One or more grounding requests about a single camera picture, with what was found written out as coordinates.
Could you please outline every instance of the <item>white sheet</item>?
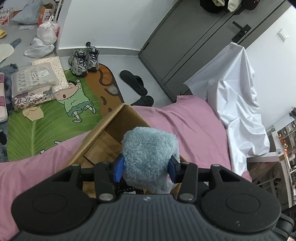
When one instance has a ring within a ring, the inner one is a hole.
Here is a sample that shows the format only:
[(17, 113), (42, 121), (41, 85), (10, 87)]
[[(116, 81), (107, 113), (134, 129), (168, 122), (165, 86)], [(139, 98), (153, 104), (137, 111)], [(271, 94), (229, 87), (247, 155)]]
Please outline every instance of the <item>white sheet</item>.
[(232, 171), (238, 175), (247, 170), (247, 157), (269, 152), (253, 75), (244, 47), (231, 43), (184, 83), (225, 126)]

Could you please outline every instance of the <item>gray door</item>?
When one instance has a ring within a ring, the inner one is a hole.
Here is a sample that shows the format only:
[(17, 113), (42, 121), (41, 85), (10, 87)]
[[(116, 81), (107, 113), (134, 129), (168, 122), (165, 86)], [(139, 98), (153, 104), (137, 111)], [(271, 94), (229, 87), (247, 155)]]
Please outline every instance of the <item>gray door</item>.
[(182, 0), (140, 53), (140, 59), (161, 81), (224, 14), (205, 11), (199, 0)]
[[(253, 11), (244, 10), (239, 15), (232, 15), (229, 20), (191, 56), (186, 56), (184, 63), (180, 67), (176, 66), (175, 69), (172, 70), (173, 75), (170, 79), (163, 80), (165, 89), (169, 91), (171, 97), (176, 99), (178, 94), (184, 94), (188, 91), (187, 86), (183, 85), (183, 83), (212, 60), (240, 31), (240, 29), (232, 23), (233, 21), (237, 22), (242, 27), (248, 24), (251, 27), (249, 32), (251, 33), (251, 31), (264, 21), (264, 19), (267, 18), (282, 2), (284, 2), (284, 0), (261, 0), (257, 8)], [(246, 37), (247, 34), (241, 38), (238, 44)]]

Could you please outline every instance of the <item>sneaker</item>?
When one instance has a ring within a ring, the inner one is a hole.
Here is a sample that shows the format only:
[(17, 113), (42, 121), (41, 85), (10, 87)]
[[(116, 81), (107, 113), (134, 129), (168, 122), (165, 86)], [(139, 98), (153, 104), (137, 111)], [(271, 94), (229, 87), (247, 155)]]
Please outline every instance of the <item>sneaker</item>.
[(71, 72), (77, 76), (87, 75), (87, 67), (85, 62), (86, 52), (75, 49), (72, 56), (69, 57)]
[(90, 71), (99, 70), (99, 51), (96, 47), (91, 46), (86, 53), (86, 66)]

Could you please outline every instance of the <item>floor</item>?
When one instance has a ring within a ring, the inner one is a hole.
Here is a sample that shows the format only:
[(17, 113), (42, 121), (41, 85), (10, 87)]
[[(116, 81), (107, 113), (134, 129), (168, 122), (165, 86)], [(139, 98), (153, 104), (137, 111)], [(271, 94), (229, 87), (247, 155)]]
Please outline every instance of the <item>floor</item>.
[[(35, 25), (34, 29), (22, 30), (19, 29), (20, 26), (21, 25), (10, 24), (1, 26), (1, 28), (7, 32), (7, 36), (0, 39), (0, 44), (9, 44), (17, 38), (21, 38), (22, 41), (15, 48), (14, 53), (0, 64), (0, 67), (13, 63), (17, 64), (17, 66), (21, 68), (30, 65), (31, 61), (36, 60), (35, 58), (24, 56), (24, 51), (36, 34), (37, 26)], [(54, 56), (54, 53), (51, 53), (44, 58), (52, 56)], [(68, 58), (69, 57), (61, 57), (61, 63), (64, 69), (70, 68)], [(151, 95), (154, 98), (154, 107), (162, 107), (172, 103), (137, 56), (100, 55), (99, 62), (111, 69), (125, 103), (132, 104), (140, 98), (140, 96), (131, 87), (121, 80), (119, 73), (125, 69), (143, 79), (144, 86), (148, 90), (148, 95)]]

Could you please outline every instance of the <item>bed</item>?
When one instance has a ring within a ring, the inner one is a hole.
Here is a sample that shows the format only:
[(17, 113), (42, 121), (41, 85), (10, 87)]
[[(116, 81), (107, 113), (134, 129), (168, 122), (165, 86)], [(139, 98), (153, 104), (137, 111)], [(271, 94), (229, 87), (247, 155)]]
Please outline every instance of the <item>bed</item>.
[[(163, 108), (134, 106), (152, 127), (176, 135), (180, 154), (200, 168), (220, 164), (231, 169), (226, 131), (211, 107), (196, 96), (179, 96)], [(18, 229), (10, 213), (14, 198), (62, 169), (88, 132), (59, 143), (43, 154), (18, 162), (0, 163), (0, 240), (10, 240)], [(250, 179), (248, 172), (243, 174)]]

